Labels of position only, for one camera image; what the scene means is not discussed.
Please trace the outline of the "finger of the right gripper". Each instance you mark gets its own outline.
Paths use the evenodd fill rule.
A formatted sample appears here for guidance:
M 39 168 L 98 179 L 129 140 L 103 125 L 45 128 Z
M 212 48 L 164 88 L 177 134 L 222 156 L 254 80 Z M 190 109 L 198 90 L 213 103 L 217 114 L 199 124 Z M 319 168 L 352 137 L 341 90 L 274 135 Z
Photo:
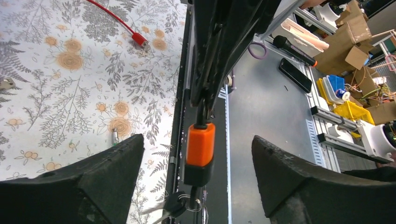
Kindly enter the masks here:
M 217 0 L 213 28 L 205 58 L 205 107 L 213 110 L 215 98 L 255 34 L 263 34 L 280 5 L 279 0 Z
M 191 106 L 210 107 L 223 83 L 216 71 L 220 37 L 228 19 L 231 0 L 194 0 L 194 53 L 195 62 L 191 77 Z

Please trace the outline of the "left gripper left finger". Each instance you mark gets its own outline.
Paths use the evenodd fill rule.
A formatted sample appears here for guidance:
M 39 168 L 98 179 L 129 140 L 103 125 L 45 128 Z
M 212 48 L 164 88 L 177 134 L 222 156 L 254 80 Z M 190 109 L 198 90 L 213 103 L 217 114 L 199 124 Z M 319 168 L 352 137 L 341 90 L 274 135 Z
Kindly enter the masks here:
M 144 153 L 144 137 L 35 178 L 0 183 L 3 224 L 124 224 Z

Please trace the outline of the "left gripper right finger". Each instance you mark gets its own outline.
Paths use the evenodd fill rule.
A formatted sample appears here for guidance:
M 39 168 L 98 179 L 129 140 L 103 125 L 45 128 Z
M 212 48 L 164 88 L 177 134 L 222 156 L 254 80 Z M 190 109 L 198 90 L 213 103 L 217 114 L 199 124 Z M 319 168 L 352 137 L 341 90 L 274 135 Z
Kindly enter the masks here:
M 273 224 L 396 221 L 396 182 L 382 169 L 334 172 L 258 135 L 251 151 L 262 207 Z

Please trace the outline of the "orange black padlock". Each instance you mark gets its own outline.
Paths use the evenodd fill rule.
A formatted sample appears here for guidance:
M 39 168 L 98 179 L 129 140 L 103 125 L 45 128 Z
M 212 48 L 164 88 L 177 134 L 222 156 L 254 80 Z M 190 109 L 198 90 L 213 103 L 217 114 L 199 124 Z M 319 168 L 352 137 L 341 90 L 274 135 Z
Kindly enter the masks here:
M 198 104 L 196 122 L 188 128 L 184 184 L 203 187 L 210 181 L 214 164 L 215 132 L 210 110 L 203 99 Z

